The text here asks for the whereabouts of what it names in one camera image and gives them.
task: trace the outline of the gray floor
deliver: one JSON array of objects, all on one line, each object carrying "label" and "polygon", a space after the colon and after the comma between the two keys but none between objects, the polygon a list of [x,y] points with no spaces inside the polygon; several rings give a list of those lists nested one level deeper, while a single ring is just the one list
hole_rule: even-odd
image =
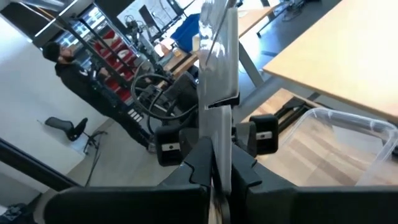
[{"label": "gray floor", "polygon": [[[272,60],[272,57],[262,55],[262,50],[279,53],[321,18],[322,15],[328,12],[338,1],[323,0],[322,2],[309,3],[303,9],[303,13],[293,21],[283,22],[282,16],[280,16],[262,31],[260,39],[255,32],[261,25],[253,28],[252,31],[241,39],[241,42],[244,44],[257,68],[261,69],[267,62]],[[255,90],[254,85],[245,74],[242,66],[240,66],[239,82],[244,101],[233,111],[235,122],[239,122],[249,115],[280,88],[286,88],[304,97],[310,96],[313,93],[308,89],[267,74],[264,75],[264,79],[266,82],[263,86]],[[319,97],[317,101],[331,106],[336,110],[375,117],[325,96]],[[109,135],[105,136],[101,141],[101,158],[93,173],[91,186],[157,185],[175,169],[175,167],[161,167],[158,165],[156,156],[148,154],[118,124],[112,124],[107,129],[107,132]],[[73,169],[69,176],[73,180],[84,184],[90,172],[92,162],[93,153],[91,152],[91,156],[88,156],[80,165]],[[42,212],[44,205],[53,195],[54,192],[49,191],[40,199],[35,212],[35,218],[39,223],[43,223]]]}]

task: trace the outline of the blue object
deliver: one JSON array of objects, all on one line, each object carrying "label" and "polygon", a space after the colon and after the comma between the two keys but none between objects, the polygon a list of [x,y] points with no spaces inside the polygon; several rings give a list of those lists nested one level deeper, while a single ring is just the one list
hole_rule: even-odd
[{"label": "blue object", "polygon": [[192,37],[199,33],[199,18],[200,14],[192,14],[177,28],[171,35],[171,38],[176,41],[178,46],[185,52],[192,51]]}]

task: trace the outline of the black jacket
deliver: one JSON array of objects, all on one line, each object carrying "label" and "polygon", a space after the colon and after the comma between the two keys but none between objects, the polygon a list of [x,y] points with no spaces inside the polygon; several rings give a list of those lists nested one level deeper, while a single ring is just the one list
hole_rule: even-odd
[{"label": "black jacket", "polygon": [[113,109],[112,103],[93,88],[93,72],[87,71],[75,63],[55,65],[57,76],[62,83],[74,94],[95,108],[103,115],[107,115]]}]

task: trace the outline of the chair base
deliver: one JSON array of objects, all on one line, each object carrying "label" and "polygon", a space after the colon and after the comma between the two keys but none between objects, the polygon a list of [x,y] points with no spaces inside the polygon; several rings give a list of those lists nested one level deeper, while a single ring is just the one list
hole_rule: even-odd
[{"label": "chair base", "polygon": [[106,131],[96,131],[96,132],[94,132],[94,134],[91,135],[91,136],[88,135],[88,134],[86,134],[86,133],[84,133],[84,134],[87,135],[88,140],[87,140],[87,143],[86,143],[86,146],[85,146],[83,152],[84,152],[86,155],[88,155],[88,152],[87,152],[88,146],[94,146],[94,148],[95,148],[96,150],[98,150],[98,149],[100,148],[100,142],[97,141],[97,140],[95,140],[95,138],[96,138],[97,136],[101,136],[101,135],[103,135],[103,134],[108,134],[108,133],[107,133]]}]

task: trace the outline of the person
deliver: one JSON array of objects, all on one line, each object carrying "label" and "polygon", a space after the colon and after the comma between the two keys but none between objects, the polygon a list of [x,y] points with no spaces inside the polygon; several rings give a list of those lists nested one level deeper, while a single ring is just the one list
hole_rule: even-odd
[{"label": "person", "polygon": [[55,73],[60,77],[62,83],[82,100],[86,101],[102,115],[107,116],[119,123],[139,144],[147,150],[149,147],[150,135],[142,129],[141,125],[134,121],[127,113],[122,110],[123,106],[115,106],[115,102],[106,97],[105,94],[93,88],[94,77],[102,78],[109,76],[105,68],[98,71],[87,71],[79,64],[75,63],[73,52],[68,47],[50,42],[43,47],[43,56],[47,60],[55,62]]}]

